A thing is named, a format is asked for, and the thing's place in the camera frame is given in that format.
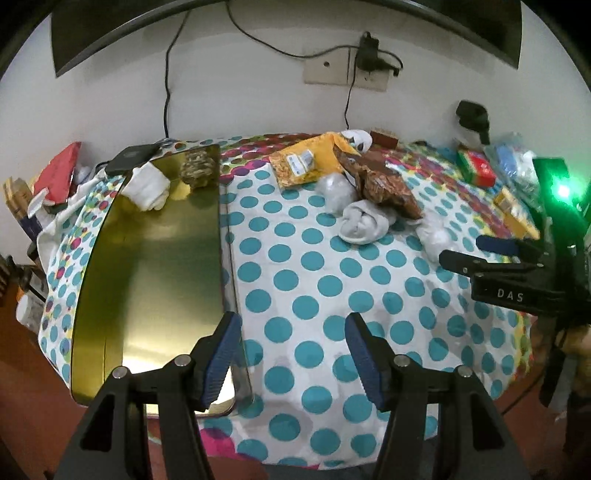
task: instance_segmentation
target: power adapter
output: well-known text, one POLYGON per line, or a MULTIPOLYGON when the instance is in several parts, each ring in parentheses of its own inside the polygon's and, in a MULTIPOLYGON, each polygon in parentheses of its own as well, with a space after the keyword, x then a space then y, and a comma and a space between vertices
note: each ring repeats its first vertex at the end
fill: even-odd
POLYGON ((384 59, 378 57, 379 40, 373 38, 371 33, 365 32, 359 40, 359 49, 355 56, 355 66, 365 72, 387 72, 392 70, 395 77, 400 73, 400 69, 389 64, 384 59))

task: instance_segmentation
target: teal polka dot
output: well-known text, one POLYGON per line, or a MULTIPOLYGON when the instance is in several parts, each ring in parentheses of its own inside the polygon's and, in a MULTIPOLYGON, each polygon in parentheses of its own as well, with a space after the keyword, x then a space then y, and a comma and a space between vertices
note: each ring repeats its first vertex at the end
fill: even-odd
POLYGON ((258 396, 258 395, 254 395, 254 398, 252 399, 252 403, 238 403, 238 414, 243 418, 243 419, 255 419, 257 418, 262 411, 265 408, 265 402, 263 401, 263 399, 258 396))
POLYGON ((493 380, 491 384, 491 398, 496 400, 503 393, 503 383, 501 380, 493 380))
POLYGON ((308 203, 312 205, 312 207, 323 207, 324 197, 321 197, 320 195, 312 195, 308 198, 308 203))
POLYGON ((425 295, 425 285, 420 278, 407 278, 404 282, 404 288, 411 297, 422 297, 425 295))
POLYGON ((433 360, 434 362, 440 362, 445 357, 447 357, 447 354, 449 353, 447 343, 443 338, 439 337, 431 339, 431 341, 429 342, 428 350, 429 356, 431 357, 431 360, 433 360))
POLYGON ((390 338, 394 343, 399 345, 406 345, 414 337, 413 324, 403 320, 402 322, 396 322, 390 328, 390 338))
POLYGON ((463 288, 464 290, 466 290, 470 286, 470 281, 467 279, 467 277, 464 277, 463 275, 458 275, 457 276, 457 284, 460 286, 460 288, 463 288))
POLYGON ((486 374, 491 374, 495 371, 495 359, 489 352, 482 355, 482 362, 480 363, 480 365, 482 367, 482 371, 486 374))
POLYGON ((431 299, 433 301, 433 303, 435 304, 435 306, 444 309, 445 307, 447 307, 451 301, 451 297, 449 296, 449 293, 446 292, 445 290, 443 290, 442 288, 435 288, 432 292, 431 292, 431 299))
POLYGON ((416 237, 414 235, 408 235, 406 237, 406 243, 410 248, 412 248, 413 250, 415 250, 417 252, 420 252, 423 249, 423 244, 418 239, 418 237, 416 237))
POLYGON ((254 255, 261 249, 261 242, 258 238, 245 238, 238 248, 245 255, 254 255))
POLYGON ((298 192, 297 190, 287 189, 281 192, 281 196, 285 200, 296 200, 296 198, 300 196, 300 192, 298 192))
POLYGON ((422 275, 427 275, 430 272, 429 264, 422 258, 417 257, 413 260, 414 268, 422 275))
POLYGON ((318 291, 325 297, 336 297, 343 291, 343 283, 334 275, 325 275, 318 281, 318 291))
POLYGON ((315 272, 324 267, 324 257, 318 252, 308 252, 301 256, 301 266, 315 272))
POLYGON ((306 207, 302 207, 301 205, 291 207, 288 213, 290 217, 295 218, 297 220, 306 218, 308 216, 308 210, 306 209, 306 207))
POLYGON ((303 458, 300 457, 285 457, 279 460, 277 462, 277 465, 308 466, 308 462, 306 462, 303 458))
POLYGON ((331 315, 324 321, 324 334, 334 342, 345 339, 345 319, 340 315, 331 315))
POLYGON ((386 338, 386 332, 384 332, 384 327, 378 322, 369 322, 368 324, 369 333, 371 333, 374 337, 386 338))
POLYGON ((316 430, 310 437, 310 447, 318 455, 331 455, 340 447, 339 435, 330 429, 316 430))
POLYGON ((360 245, 359 255, 366 260, 375 260, 379 257, 379 249, 374 244, 360 245))
POLYGON ((394 236, 388 234, 388 235, 384 235, 382 238, 380 238, 378 240, 379 243, 381 243, 382 245, 389 245, 392 242, 394 242, 394 236))
POLYGON ((244 340, 244 351, 246 353, 246 365, 254 367, 261 363, 263 352, 261 344, 255 340, 244 340))
POLYGON ((277 244, 269 249, 269 259, 276 263, 287 262, 291 257, 291 248, 287 245, 277 244))
POLYGON ((473 323, 470 327, 470 336, 472 337, 472 342, 477 345, 484 342, 484 332, 482 331, 481 326, 477 323, 473 323))
POLYGON ((386 254, 386 262, 396 268, 403 267, 406 265, 406 255, 400 250, 390 250, 386 254))
POLYGON ((356 380, 359 374, 350 355, 341 355, 333 363, 333 375, 343 383, 349 383, 356 380))
POLYGON ((247 457, 258 460, 259 462, 264 462, 269 456, 269 450, 267 450, 265 444, 259 440, 243 440, 236 447, 236 451, 241 455, 246 455, 247 457))
POLYGON ((377 442, 371 433, 355 435, 351 439, 351 448, 360 458, 371 456, 376 448, 377 442))
POLYGON ((336 223, 336 218, 332 213, 319 213, 316 215, 316 222, 322 226, 333 226, 336 223))
POLYGON ((462 310, 464 310, 464 312, 467 312, 468 311, 468 301, 462 295, 457 296, 457 301, 460 302, 460 307, 462 307, 462 310))
POLYGON ((269 422, 269 433, 280 442, 295 440, 300 432, 300 422, 286 413, 275 415, 269 422))
POLYGON ((343 416, 351 423, 361 423, 369 418, 372 408, 372 403, 365 395, 351 395, 343 404, 343 416))
POLYGON ((491 330, 491 345, 495 348, 501 348, 505 344, 505 332, 500 328, 491 330))
POLYGON ((265 386, 276 395, 286 394, 294 386, 294 375, 287 367, 271 367, 265 374, 265 386))
POLYGON ((397 293, 387 291, 382 296, 382 303, 384 304, 384 308, 386 312, 390 315, 396 315, 402 311, 402 307, 404 306, 404 302, 402 301, 402 297, 397 293))
POLYGON ((324 240, 324 235, 316 228, 307 228, 302 232, 301 239, 309 245, 315 245, 324 240))
POLYGON ((445 227, 445 230, 447 230, 447 233, 449 233, 450 238, 454 241, 457 242, 457 235, 456 233, 451 229, 451 228, 447 228, 445 227))
POLYGON ((294 356, 301 367, 314 368, 322 363, 324 350, 318 343, 307 340, 295 347, 294 356))
POLYGON ((256 190, 261 195, 270 195, 271 193, 273 193, 275 191, 275 187, 273 185, 267 183, 265 185, 261 185, 256 190))
POLYGON ((249 187, 252 187, 252 180, 243 180, 236 186, 236 188, 239 190, 247 189, 249 187))
POLYGON ((416 363, 423 366, 423 359, 421 358, 421 355, 418 354, 418 352, 407 352, 406 356, 412 358, 416 363))
POLYGON ((466 345, 462 349, 460 358, 462 359, 463 365, 466 365, 467 367, 472 367, 472 365, 474 365, 474 350, 472 350, 470 346, 466 345))
POLYGON ((335 252, 346 252, 349 249, 349 244, 344 242, 339 236, 334 236, 330 239, 330 247, 335 252))
POLYGON ((271 176, 270 173, 265 170, 259 170, 255 173, 255 177, 259 180, 266 180, 269 176, 271 176))
POLYGON ((222 193, 220 195, 220 203, 222 205, 227 205, 228 203, 232 203, 234 200, 236 200, 235 193, 222 193))
POLYGON ((318 315, 318 302, 308 295, 297 297, 291 304, 294 315, 301 320, 310 320, 318 315))
POLYGON ((462 245, 469 252, 474 251, 474 244, 472 243, 472 240, 470 240, 469 238, 466 238, 466 237, 462 238, 462 245))
POLYGON ((453 273, 450 272, 450 271, 445 270, 441 266, 437 267, 437 270, 435 271, 435 275, 443 283, 447 283, 447 282, 449 282, 453 278, 453 273))
POLYGON ((510 310, 507 313, 507 318, 509 320, 509 325, 513 328, 517 327, 517 314, 513 310, 510 310))
POLYGON ((437 431, 437 419, 432 415, 427 415, 425 419, 425 438, 431 438, 437 431))
POLYGON ((265 210, 267 213, 277 213, 280 212, 283 206, 276 200, 271 200, 270 202, 266 202, 263 205, 262 209, 265 210))
POLYGON ((491 314, 491 308, 486 303, 477 301, 474 304, 474 313, 480 320, 484 320, 491 314))
POLYGON ((512 375, 515 368, 515 360, 511 355, 505 355, 501 360, 501 370, 505 375, 512 375))
POLYGON ((274 232, 277 236, 292 236, 296 232, 296 227, 292 223, 282 222, 275 227, 274 232))
POLYGON ((220 430, 226 435, 226 437, 229 437, 233 430, 232 421, 227 417, 222 417, 219 419, 205 419, 203 421, 203 428, 220 430))
POLYGON ((273 277, 273 285, 277 290, 290 291, 298 286, 300 279, 293 270, 281 270, 273 277))
POLYGON ((340 261, 339 268, 344 275, 349 278, 357 278, 361 275, 361 265, 357 260, 344 258, 340 261))
POLYGON ((269 220, 265 217, 254 217, 248 222, 248 228, 253 232, 262 232, 269 226, 269 220))
POLYGON ((253 313, 262 313, 271 306, 271 296, 265 291, 256 289, 246 296, 246 308, 253 313))
POLYGON ((454 315, 447 321, 447 332, 456 338, 460 338, 466 333, 466 321, 461 315, 454 315))
POLYGON ((332 405, 332 395, 324 387, 310 387, 302 394, 301 404, 305 411, 320 415, 332 405))
POLYGON ((291 323, 283 317, 273 317, 265 324, 265 336, 273 343, 288 341, 292 331, 291 323))
POLYGON ((254 262, 246 262, 238 268, 238 278, 245 282, 253 282, 261 276, 261 267, 254 262))
POLYGON ((418 321, 427 330, 433 330, 437 324, 437 318, 429 307, 422 307, 418 312, 418 321))
POLYGON ((374 306, 374 298, 367 291, 355 291, 349 295, 349 308, 353 312, 365 313, 374 306))
POLYGON ((390 283, 390 280, 392 279, 392 276, 390 275, 388 269, 382 267, 381 265, 377 267, 372 267, 372 269, 369 271, 369 276, 372 278, 374 282, 380 285, 388 285, 390 283))

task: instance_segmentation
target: electrical wire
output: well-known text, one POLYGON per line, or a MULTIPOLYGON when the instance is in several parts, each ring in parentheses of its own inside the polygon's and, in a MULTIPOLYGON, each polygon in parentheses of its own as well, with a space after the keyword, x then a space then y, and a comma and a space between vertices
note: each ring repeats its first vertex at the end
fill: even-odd
POLYGON ((183 28, 186 25, 190 14, 191 14, 191 10, 187 10, 187 12, 185 13, 185 15, 183 17, 183 21, 181 22, 176 34, 173 37, 172 42, 170 42, 170 45, 166 49, 166 61, 165 61, 165 66, 164 66, 164 88, 166 89, 166 100, 164 102, 164 115, 163 115, 165 138, 168 138, 168 105, 170 104, 170 95, 171 95, 170 88, 168 87, 168 70, 169 70, 169 64, 170 64, 170 51, 173 49, 174 44, 177 42, 178 37, 180 36, 181 32, 183 31, 183 28))

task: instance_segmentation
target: white wall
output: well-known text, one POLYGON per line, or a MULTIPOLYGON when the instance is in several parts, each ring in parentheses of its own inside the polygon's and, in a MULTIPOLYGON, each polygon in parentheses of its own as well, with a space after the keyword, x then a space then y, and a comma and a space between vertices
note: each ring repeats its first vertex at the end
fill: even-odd
MULTIPOLYGON (((447 143, 457 102, 484 104, 492 135, 519 131, 539 155, 591 174, 591 93, 562 46, 523 6, 519 69, 407 14, 355 0, 239 0, 248 31, 294 53, 358 42, 369 30, 405 69, 388 91, 354 89, 353 128, 447 143)), ((88 163, 163 137, 164 52, 181 15, 137 31, 55 79, 50 22, 27 40, 0 81, 0 179, 29 179, 68 143, 88 163)), ((173 49, 170 133, 185 140, 344 127, 347 89, 305 85, 302 64, 237 32, 223 4, 195 10, 173 49)), ((0 252, 25 259, 27 239, 0 206, 0 252)))

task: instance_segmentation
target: black cable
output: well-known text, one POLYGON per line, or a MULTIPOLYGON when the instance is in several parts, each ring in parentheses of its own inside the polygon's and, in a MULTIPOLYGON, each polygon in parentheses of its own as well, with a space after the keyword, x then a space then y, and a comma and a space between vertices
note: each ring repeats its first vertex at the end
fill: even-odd
POLYGON ((170 62, 170 51, 173 49, 174 44, 177 42, 179 35, 183 31, 183 28, 184 28, 185 24, 187 23, 187 20, 188 20, 190 14, 191 14, 191 11, 187 10, 187 13, 185 13, 185 15, 183 17, 183 21, 181 22, 176 34, 174 35, 172 42, 170 43, 170 45, 168 46, 168 49, 166 50, 166 63, 165 63, 165 67, 164 67, 164 88, 166 89, 166 100, 164 102, 164 137, 165 138, 168 138, 168 104, 170 103, 170 88, 168 88, 168 65, 170 62))
POLYGON ((359 54, 359 50, 355 54, 355 60, 353 61, 353 79, 351 81, 351 86, 349 87, 349 94, 347 95, 347 103, 345 104, 345 111, 343 112, 343 116, 345 117, 345 125, 347 125, 347 130, 349 129, 349 120, 347 119, 347 112, 349 111, 349 102, 351 101, 351 90, 353 90, 353 86, 355 85, 355 78, 357 75, 357 55, 359 54))

